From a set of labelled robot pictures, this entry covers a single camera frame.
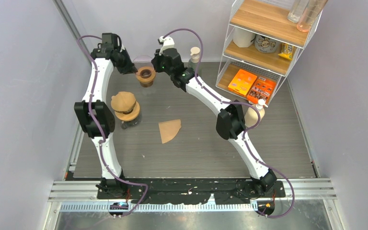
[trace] glass bottle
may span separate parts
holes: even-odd
[[[308,32],[328,0],[310,0],[297,24],[297,29]]]
[[[305,7],[307,7],[308,1],[309,0],[295,0],[290,13],[288,13],[287,19],[294,23],[298,23]]]

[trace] pump dispenser head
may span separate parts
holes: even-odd
[[[198,47],[193,47],[190,49],[191,51],[191,62],[197,63],[199,62],[199,53],[201,52],[201,49]]]
[[[263,106],[265,106],[266,108],[269,107],[269,106],[266,105],[266,101],[265,100],[259,99],[257,101],[257,104],[256,104],[256,109],[261,110],[261,109],[263,109]]]

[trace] soap dispenser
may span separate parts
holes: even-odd
[[[254,106],[257,109],[257,111],[259,111],[260,120],[262,120],[263,117],[265,116],[264,106],[268,107],[266,105],[266,101],[263,100],[263,99],[259,99],[257,101],[257,104],[254,104],[252,106]],[[254,126],[257,123],[257,120],[258,120],[258,117],[257,117],[256,111],[249,107],[248,110],[246,111],[246,114],[245,114],[245,125],[246,125],[246,127]]]
[[[188,67],[191,67],[193,68],[193,70],[195,71],[196,70],[196,66],[198,65],[199,63],[199,54],[201,53],[201,49],[198,48],[198,47],[193,47],[191,48],[191,58],[190,60],[188,61]],[[197,74],[199,76],[201,76],[201,63],[198,67],[198,72]]]

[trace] yellow snack bag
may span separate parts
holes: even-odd
[[[278,55],[291,61],[293,59],[294,49],[294,46],[283,43],[283,46],[281,47],[281,53],[279,53]]]

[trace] shelf rack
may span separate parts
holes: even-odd
[[[308,33],[300,32],[296,24],[287,19],[293,2],[294,0],[234,1],[219,65],[216,83],[218,88],[228,91],[230,81],[242,68],[276,81],[270,101],[273,99],[314,35],[321,17],[320,14]],[[247,48],[239,48],[232,41],[235,27],[295,46],[293,60],[281,58],[277,55],[278,52],[261,53],[254,47],[254,44]]]

